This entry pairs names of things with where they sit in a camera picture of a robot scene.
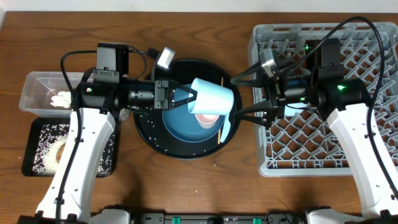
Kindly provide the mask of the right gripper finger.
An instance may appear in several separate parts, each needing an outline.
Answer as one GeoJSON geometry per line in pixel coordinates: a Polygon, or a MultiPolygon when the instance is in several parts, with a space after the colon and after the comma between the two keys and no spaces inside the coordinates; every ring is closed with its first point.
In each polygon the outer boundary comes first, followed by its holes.
{"type": "Polygon", "coordinates": [[[265,100],[234,112],[234,119],[245,120],[261,126],[272,125],[272,103],[265,100]]]}
{"type": "Polygon", "coordinates": [[[242,85],[249,87],[263,87],[264,85],[264,69],[260,61],[251,65],[247,70],[240,73],[238,76],[232,78],[230,82],[234,85],[242,85]],[[247,76],[256,74],[256,77],[251,80],[245,80],[247,76]]]}

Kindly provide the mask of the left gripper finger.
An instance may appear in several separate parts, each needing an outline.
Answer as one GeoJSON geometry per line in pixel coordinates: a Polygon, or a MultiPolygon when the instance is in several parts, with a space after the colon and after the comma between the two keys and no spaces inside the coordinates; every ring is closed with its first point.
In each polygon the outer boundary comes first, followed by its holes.
{"type": "Polygon", "coordinates": [[[197,96],[197,91],[196,90],[194,90],[194,89],[192,89],[192,88],[190,88],[188,86],[182,85],[182,84],[180,84],[180,83],[178,83],[178,82],[176,82],[174,80],[169,80],[169,87],[172,90],[179,89],[179,90],[182,90],[184,92],[187,92],[189,97],[196,97],[197,96]]]}
{"type": "Polygon", "coordinates": [[[191,102],[193,102],[195,100],[196,100],[195,96],[191,96],[191,97],[184,98],[184,99],[181,99],[181,100],[173,99],[171,101],[171,103],[169,104],[169,109],[173,110],[173,109],[178,108],[180,106],[187,105],[187,104],[189,104],[189,103],[191,103],[191,102]]]}

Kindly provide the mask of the dark blue plate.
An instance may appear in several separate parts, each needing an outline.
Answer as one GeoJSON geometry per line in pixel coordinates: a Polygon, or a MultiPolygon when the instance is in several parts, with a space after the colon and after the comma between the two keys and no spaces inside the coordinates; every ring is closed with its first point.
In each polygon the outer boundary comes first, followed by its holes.
{"type": "Polygon", "coordinates": [[[218,134],[223,126],[224,117],[225,115],[219,115],[212,128],[204,129],[198,124],[195,114],[188,112],[188,104],[162,112],[162,119],[167,130],[177,139],[190,143],[206,141],[218,134]]]}

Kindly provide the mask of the light blue cup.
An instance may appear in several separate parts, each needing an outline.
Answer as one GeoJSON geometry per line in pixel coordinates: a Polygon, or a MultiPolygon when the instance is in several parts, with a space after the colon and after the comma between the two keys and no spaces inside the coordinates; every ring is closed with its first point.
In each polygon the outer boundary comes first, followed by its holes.
{"type": "Polygon", "coordinates": [[[194,79],[190,88],[197,92],[197,97],[188,104],[189,113],[227,115],[232,110],[234,93],[229,88],[200,78],[194,79]]]}

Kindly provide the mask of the pink cup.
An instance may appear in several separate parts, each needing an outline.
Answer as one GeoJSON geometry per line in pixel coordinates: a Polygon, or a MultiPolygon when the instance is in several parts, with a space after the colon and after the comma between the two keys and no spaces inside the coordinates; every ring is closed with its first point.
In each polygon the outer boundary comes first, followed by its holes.
{"type": "Polygon", "coordinates": [[[198,124],[204,129],[212,128],[217,122],[219,115],[214,114],[195,114],[198,124]]]}

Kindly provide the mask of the white tissue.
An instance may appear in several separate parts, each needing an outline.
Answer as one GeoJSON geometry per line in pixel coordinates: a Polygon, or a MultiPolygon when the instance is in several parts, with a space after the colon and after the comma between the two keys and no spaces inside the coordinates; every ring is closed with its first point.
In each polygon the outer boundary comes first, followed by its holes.
{"type": "Polygon", "coordinates": [[[69,91],[60,91],[57,95],[51,97],[50,104],[54,107],[70,108],[72,96],[69,91]]]}

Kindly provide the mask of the brown walnut shell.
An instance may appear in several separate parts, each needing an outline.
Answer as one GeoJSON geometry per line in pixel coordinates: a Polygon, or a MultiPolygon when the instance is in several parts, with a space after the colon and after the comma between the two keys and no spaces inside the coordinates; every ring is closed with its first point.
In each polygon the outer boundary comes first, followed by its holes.
{"type": "Polygon", "coordinates": [[[63,154],[64,148],[65,148],[65,143],[63,143],[63,144],[59,147],[59,149],[57,150],[57,153],[56,153],[56,155],[55,155],[55,160],[56,160],[56,162],[57,162],[58,164],[60,163],[60,160],[61,160],[61,158],[62,158],[62,154],[63,154]]]}

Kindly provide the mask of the cooked white rice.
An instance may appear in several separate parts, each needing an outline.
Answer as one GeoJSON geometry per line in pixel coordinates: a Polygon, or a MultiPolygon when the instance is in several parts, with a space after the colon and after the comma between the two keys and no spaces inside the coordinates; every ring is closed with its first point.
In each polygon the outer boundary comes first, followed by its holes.
{"type": "MultiPolygon", "coordinates": [[[[59,147],[68,138],[68,124],[45,124],[39,135],[39,142],[34,153],[32,166],[33,176],[54,176],[58,169],[55,155],[59,147]]],[[[116,146],[116,131],[111,134],[103,150],[97,177],[106,177],[113,171],[113,154],[116,146]]]]}

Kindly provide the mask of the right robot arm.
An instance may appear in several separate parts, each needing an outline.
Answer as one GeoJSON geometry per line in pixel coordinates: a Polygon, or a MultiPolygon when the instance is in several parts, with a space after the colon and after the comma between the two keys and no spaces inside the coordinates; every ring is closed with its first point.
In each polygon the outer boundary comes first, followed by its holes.
{"type": "Polygon", "coordinates": [[[361,215],[337,212],[328,207],[303,214],[305,223],[396,223],[397,170],[386,149],[374,117],[376,97],[362,80],[345,78],[337,38],[307,47],[307,76],[293,74],[296,63],[281,59],[272,49],[232,79],[235,85],[263,88],[266,100],[235,112],[236,119],[269,127],[284,115],[291,103],[310,103],[336,136],[353,175],[361,215]]]}

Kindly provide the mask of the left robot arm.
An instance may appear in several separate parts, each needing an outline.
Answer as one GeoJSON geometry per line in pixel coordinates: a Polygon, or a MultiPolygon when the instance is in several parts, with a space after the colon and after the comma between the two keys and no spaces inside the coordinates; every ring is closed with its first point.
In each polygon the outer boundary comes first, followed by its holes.
{"type": "Polygon", "coordinates": [[[76,88],[66,80],[73,112],[59,167],[34,216],[19,223],[129,223],[130,213],[111,209],[91,215],[91,198],[101,156],[114,133],[119,112],[172,110],[197,98],[197,91],[170,79],[128,78],[126,44],[99,43],[96,66],[89,68],[76,88]]]}

